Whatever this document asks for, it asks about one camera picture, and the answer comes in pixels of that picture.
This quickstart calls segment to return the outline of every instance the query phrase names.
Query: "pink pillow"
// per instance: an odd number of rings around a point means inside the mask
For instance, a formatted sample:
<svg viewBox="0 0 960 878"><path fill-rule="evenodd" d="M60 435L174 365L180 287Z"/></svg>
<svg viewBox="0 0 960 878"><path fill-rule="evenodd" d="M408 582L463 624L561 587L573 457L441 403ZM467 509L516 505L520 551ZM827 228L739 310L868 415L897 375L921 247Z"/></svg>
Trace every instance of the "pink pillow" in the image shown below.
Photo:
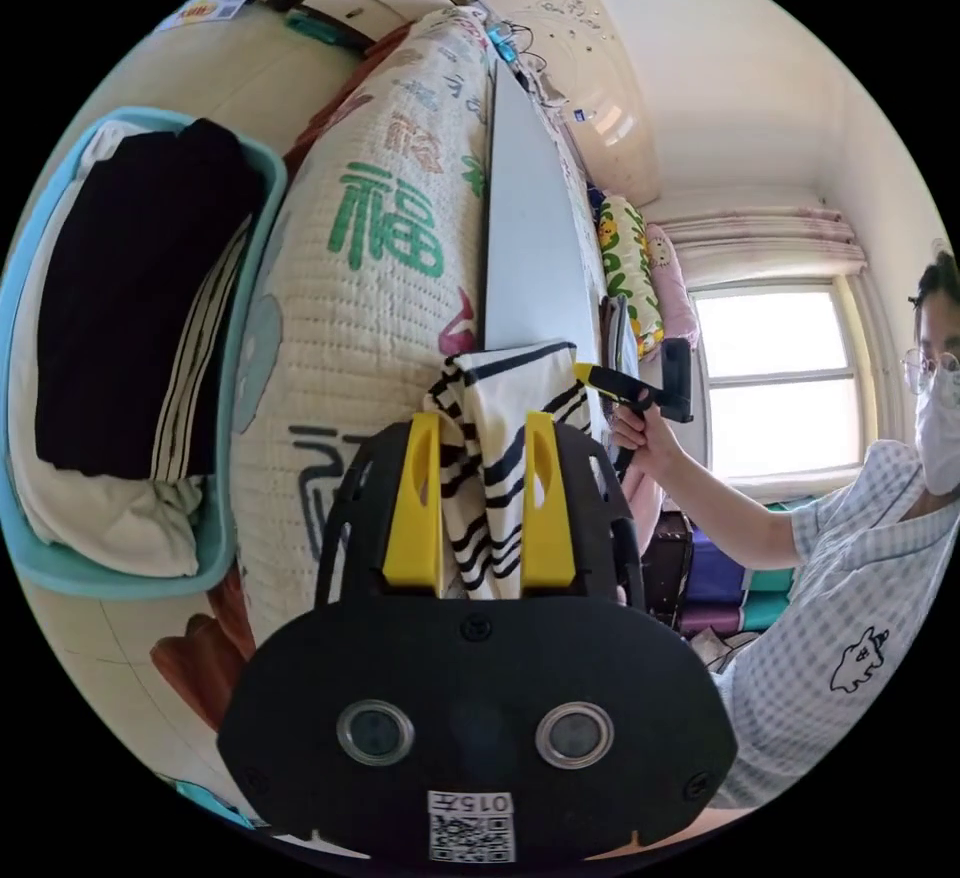
<svg viewBox="0 0 960 878"><path fill-rule="evenodd" d="M664 338L686 338L691 349L700 343L697 313L687 297L687 286L673 242L659 225L647 225L650 284L660 302Z"/></svg>

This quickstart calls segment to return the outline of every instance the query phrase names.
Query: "person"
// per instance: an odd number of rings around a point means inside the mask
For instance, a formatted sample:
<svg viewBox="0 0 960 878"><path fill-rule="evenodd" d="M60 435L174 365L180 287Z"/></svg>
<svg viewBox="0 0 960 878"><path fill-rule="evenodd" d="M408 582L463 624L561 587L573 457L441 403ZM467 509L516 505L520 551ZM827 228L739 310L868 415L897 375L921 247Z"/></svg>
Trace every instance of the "person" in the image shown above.
<svg viewBox="0 0 960 878"><path fill-rule="evenodd" d="M680 448L656 406L620 407L614 440L718 548L745 568L796 569L776 623L715 675L738 755L710 809L753 809L806 774L876 699L920 629L960 525L960 280L941 253L920 279L915 441L880 440L856 480L774 513ZM809 422L788 427L816 427Z"/></svg>

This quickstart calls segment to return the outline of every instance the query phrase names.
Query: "hand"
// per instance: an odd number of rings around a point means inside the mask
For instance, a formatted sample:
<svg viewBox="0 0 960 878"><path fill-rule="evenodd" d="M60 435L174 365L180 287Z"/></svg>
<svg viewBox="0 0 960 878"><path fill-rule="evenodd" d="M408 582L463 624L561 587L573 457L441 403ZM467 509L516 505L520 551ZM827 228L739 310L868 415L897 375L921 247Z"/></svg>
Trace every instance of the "hand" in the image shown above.
<svg viewBox="0 0 960 878"><path fill-rule="evenodd" d="M641 418L625 405L614 409L613 440L622 448L634 452L634 461L654 480L659 480L683 455L680 443L670 426L660 415L660 409L651 405Z"/></svg>

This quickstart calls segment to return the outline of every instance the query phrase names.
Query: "laundry basket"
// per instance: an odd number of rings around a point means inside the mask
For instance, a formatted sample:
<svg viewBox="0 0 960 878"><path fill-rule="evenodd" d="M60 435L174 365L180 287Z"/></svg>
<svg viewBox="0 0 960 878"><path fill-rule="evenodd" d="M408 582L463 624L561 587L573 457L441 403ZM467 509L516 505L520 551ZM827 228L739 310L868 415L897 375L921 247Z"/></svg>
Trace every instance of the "laundry basket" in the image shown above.
<svg viewBox="0 0 960 878"><path fill-rule="evenodd" d="M199 566L197 573L180 578L123 574L90 561L70 548L45 544L37 538L17 498L7 433L10 350L20 295L47 221L73 180L80 156L100 126L111 120L132 122L151 131L178 131L195 119L155 108L134 107L120 108L101 118L81 135L80 140L70 150L43 190L23 228L0 284L0 453L3 455L4 465L0 468L0 526L18 573L43 588L101 600L173 598L212 588L226 575L234 558L236 531L227 488L233 385L247 308L263 249L287 187L287 172L280 157L269 148L242 135L237 136L247 160L264 176L267 197L247 243L229 317L220 371L217 473L206 483L203 503L194 527Z"/></svg>

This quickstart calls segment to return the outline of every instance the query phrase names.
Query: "bag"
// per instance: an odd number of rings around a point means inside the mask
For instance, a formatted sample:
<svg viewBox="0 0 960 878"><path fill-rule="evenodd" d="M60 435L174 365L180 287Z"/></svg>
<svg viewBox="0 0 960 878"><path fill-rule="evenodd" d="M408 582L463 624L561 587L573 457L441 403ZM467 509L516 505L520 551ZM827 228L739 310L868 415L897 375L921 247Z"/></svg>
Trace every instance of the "bag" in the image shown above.
<svg viewBox="0 0 960 878"><path fill-rule="evenodd" d="M679 511L664 511L640 560L647 613L674 631L693 560L693 529Z"/></svg>

